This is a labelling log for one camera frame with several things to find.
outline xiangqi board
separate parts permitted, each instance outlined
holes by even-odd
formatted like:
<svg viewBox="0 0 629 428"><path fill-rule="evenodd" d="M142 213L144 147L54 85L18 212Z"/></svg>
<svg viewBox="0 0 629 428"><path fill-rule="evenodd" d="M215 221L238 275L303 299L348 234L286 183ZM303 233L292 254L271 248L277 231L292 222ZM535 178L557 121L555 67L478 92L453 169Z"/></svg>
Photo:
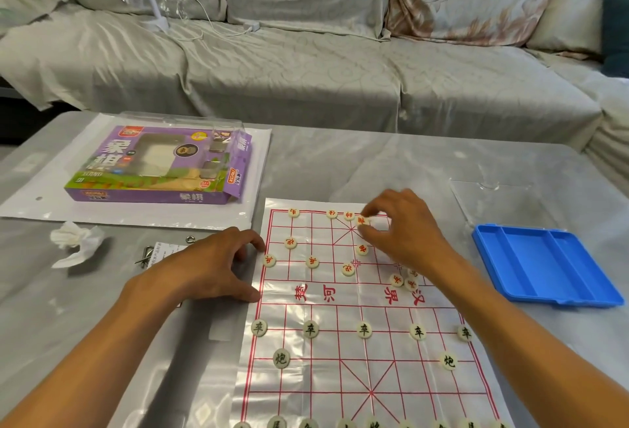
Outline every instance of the xiangqi board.
<svg viewBox="0 0 629 428"><path fill-rule="evenodd" d="M482 344L428 280L361 238L358 224L389 225L359 221L362 208L266 201L230 426L513 426Z"/></svg>

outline right hand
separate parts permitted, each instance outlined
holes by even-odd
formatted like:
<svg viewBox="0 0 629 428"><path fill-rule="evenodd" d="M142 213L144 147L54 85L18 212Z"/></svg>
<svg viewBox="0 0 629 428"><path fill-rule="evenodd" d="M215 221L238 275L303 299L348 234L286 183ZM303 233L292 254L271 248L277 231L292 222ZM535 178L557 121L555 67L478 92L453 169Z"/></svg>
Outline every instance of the right hand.
<svg viewBox="0 0 629 428"><path fill-rule="evenodd" d="M444 238L426 202L408 188L384 190L361 214L371 217L379 212L391 219L389 231L360 225L358 232L398 264L430 278L441 264L460 257Z"/></svg>

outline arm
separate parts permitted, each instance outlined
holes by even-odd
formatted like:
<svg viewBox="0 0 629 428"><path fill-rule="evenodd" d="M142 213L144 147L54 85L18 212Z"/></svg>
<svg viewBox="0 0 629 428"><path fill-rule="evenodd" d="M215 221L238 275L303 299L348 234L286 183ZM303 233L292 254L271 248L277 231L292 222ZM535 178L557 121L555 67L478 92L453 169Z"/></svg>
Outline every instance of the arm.
<svg viewBox="0 0 629 428"><path fill-rule="evenodd" d="M452 249L423 200L386 190L362 214L380 211L391 218L389 231L363 225L362 237L444 293L540 427L627 426L629 393L502 297Z"/></svg>
<svg viewBox="0 0 629 428"><path fill-rule="evenodd" d="M148 346L187 298L231 295L257 302L259 292L231 270L247 255L254 231L229 228L167 257L129 280L105 317L7 417L0 428L106 427Z"/></svg>

